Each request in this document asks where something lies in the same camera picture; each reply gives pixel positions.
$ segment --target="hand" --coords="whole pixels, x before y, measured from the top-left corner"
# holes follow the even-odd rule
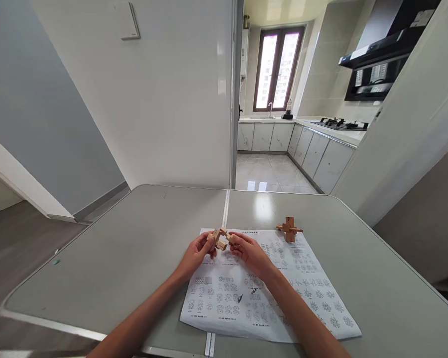
[[[240,257],[250,270],[264,282],[277,268],[257,241],[242,233],[230,232],[236,245],[230,246],[234,256]]]
[[[216,257],[216,249],[210,252],[214,240],[207,239],[208,234],[211,233],[212,231],[202,233],[189,244],[181,262],[174,271],[174,273],[178,277],[181,277],[183,281],[188,281],[191,279],[191,276],[202,264],[204,256],[206,256],[207,253],[211,255],[211,259]]]

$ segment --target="instruction sheet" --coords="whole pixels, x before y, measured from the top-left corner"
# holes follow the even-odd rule
[[[201,229],[201,233],[213,229]],[[361,336],[302,233],[294,243],[276,230],[233,230],[254,238],[337,339]],[[207,332],[292,343],[297,339],[265,284],[238,258],[206,255],[189,281],[181,321]]]

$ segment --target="gas stove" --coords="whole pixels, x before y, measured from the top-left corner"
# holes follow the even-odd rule
[[[357,131],[357,130],[367,130],[367,128],[368,128],[368,123],[367,122],[350,123],[350,122],[345,122],[345,120],[343,118],[337,119],[336,117],[334,117],[334,118],[325,118],[325,117],[323,117],[320,120],[320,122],[312,122],[312,123],[318,124],[318,125],[321,125],[323,127],[330,128],[330,129],[334,129],[334,130],[353,130],[353,131]]]

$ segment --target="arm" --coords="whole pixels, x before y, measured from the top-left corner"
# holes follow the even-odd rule
[[[203,262],[213,245],[207,240],[209,232],[202,233],[189,244],[177,269],[169,278],[98,344],[87,358],[133,357],[153,327],[156,317],[176,291],[187,282]],[[216,251],[210,252],[212,258]]]
[[[231,246],[233,255],[240,257],[262,280],[276,300],[309,357],[349,358],[350,355],[332,333],[310,310],[283,274],[252,238],[236,232],[237,245]]]

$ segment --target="ceiling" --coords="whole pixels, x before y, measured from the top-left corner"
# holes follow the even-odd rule
[[[244,15],[252,26],[310,21],[332,0],[244,0]]]

